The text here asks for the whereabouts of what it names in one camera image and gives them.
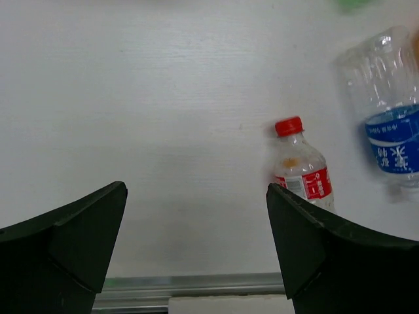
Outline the green plastic bottle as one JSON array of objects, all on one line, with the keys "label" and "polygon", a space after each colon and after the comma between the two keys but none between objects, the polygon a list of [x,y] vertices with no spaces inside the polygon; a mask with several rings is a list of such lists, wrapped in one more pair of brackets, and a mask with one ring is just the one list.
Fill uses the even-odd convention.
[{"label": "green plastic bottle", "polygon": [[336,0],[335,3],[341,13],[352,14],[372,5],[380,4],[380,0]]}]

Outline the aluminium table rail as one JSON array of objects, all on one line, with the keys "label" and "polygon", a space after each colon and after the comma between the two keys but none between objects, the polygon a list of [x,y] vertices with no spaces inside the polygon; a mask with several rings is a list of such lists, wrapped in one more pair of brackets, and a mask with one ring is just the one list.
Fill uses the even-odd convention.
[{"label": "aluminium table rail", "polygon": [[280,273],[108,278],[93,313],[167,313],[170,298],[285,294]]}]

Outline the orange plastic bottle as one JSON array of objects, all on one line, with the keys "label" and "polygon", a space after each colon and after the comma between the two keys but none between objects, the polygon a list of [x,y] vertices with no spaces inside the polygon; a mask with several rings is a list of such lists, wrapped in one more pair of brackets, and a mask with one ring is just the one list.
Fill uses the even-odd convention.
[{"label": "orange plastic bottle", "polygon": [[416,64],[419,65],[419,29],[418,27],[414,28],[410,32],[409,44],[410,44],[411,54]]}]

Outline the clear bottle blue label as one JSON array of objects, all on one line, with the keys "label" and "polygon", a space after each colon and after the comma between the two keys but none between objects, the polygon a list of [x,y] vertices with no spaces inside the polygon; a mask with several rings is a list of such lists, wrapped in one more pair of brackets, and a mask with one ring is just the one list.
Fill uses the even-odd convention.
[{"label": "clear bottle blue label", "polygon": [[394,202],[418,201],[418,62],[410,33],[393,26],[341,52],[338,90],[371,173]]}]

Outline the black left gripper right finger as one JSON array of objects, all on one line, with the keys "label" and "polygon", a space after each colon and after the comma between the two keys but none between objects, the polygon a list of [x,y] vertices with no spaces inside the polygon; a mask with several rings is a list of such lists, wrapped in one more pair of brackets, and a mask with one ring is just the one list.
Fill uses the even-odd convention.
[{"label": "black left gripper right finger", "polygon": [[266,193],[296,313],[417,313],[418,242],[360,226],[278,184]]}]

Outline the clear bottle red cap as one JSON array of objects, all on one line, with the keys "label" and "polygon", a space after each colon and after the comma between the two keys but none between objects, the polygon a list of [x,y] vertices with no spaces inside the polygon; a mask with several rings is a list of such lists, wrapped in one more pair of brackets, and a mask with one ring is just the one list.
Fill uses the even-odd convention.
[{"label": "clear bottle red cap", "polygon": [[299,116],[275,123],[278,152],[273,167],[274,182],[298,197],[335,212],[334,194],[324,156],[304,138]]}]

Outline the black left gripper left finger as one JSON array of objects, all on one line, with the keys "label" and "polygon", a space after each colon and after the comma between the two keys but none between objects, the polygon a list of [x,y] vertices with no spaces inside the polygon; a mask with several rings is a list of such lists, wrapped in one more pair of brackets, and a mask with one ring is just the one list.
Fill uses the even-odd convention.
[{"label": "black left gripper left finger", "polygon": [[90,313],[102,292],[128,189],[116,181],[1,229],[2,313]]}]

